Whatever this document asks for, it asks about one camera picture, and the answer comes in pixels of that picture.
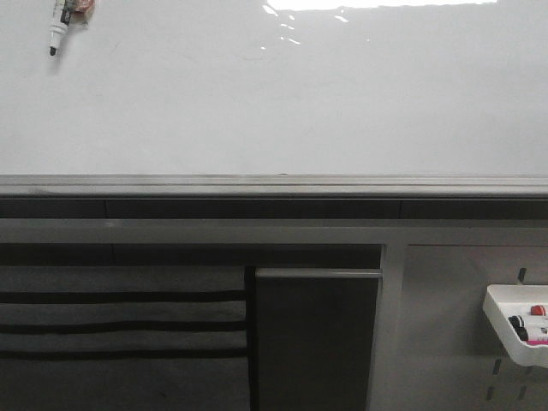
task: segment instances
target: marker holder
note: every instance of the marker holder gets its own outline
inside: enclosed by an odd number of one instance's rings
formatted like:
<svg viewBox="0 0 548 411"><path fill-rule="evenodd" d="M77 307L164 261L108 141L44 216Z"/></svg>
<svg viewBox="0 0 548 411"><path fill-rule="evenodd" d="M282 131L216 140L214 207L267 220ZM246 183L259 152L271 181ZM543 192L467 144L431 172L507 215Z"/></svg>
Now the marker holder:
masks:
<svg viewBox="0 0 548 411"><path fill-rule="evenodd" d="M531 315L531 306L548 306L548 285L502 285L487 287L483 311L513 362L520 366L548 368L548 345L529 345L520 340L508 321L513 315Z"/></svg>

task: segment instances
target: cabinet door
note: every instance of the cabinet door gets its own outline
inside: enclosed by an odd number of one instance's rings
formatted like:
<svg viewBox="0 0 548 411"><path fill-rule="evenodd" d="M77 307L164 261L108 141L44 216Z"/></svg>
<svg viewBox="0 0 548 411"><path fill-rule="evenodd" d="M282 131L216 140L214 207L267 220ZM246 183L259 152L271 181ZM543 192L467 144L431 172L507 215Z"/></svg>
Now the cabinet door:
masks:
<svg viewBox="0 0 548 411"><path fill-rule="evenodd" d="M261 411L366 408L378 277L258 270Z"/></svg>

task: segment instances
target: black marker cap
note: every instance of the black marker cap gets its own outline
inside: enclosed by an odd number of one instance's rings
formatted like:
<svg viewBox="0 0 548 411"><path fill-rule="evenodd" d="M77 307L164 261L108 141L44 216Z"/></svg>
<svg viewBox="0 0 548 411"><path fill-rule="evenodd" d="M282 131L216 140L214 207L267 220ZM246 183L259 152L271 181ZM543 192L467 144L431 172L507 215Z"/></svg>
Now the black marker cap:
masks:
<svg viewBox="0 0 548 411"><path fill-rule="evenodd" d="M529 335L527 334L527 330L523 327L519 327L515 329L515 333L522 341L527 341L529 339Z"/></svg>
<svg viewBox="0 0 548 411"><path fill-rule="evenodd" d="M513 315L512 317L508 318L508 321L512 324L514 328L519 328L525 325L523 323L523 318L521 317L521 315Z"/></svg>

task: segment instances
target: whiteboard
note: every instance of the whiteboard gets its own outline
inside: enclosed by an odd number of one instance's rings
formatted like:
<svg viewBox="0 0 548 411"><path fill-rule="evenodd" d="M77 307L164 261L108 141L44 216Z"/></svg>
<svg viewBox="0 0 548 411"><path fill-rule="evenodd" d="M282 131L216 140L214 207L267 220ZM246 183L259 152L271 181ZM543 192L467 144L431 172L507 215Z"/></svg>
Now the whiteboard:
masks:
<svg viewBox="0 0 548 411"><path fill-rule="evenodd" d="M548 176L545 2L0 4L3 175Z"/></svg>

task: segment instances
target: gray fabric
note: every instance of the gray fabric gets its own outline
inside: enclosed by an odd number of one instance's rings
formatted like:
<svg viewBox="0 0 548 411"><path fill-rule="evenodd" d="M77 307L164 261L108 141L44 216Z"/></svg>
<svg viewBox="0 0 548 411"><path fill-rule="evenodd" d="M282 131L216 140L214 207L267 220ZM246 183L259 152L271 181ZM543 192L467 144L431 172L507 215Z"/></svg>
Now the gray fabric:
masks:
<svg viewBox="0 0 548 411"><path fill-rule="evenodd" d="M243 269L223 267L0 267L0 292L222 291L243 289ZM3 324L121 320L238 321L245 303L0 304ZM245 331L0 334L0 350L241 348ZM0 360L0 409L249 410L247 359Z"/></svg>

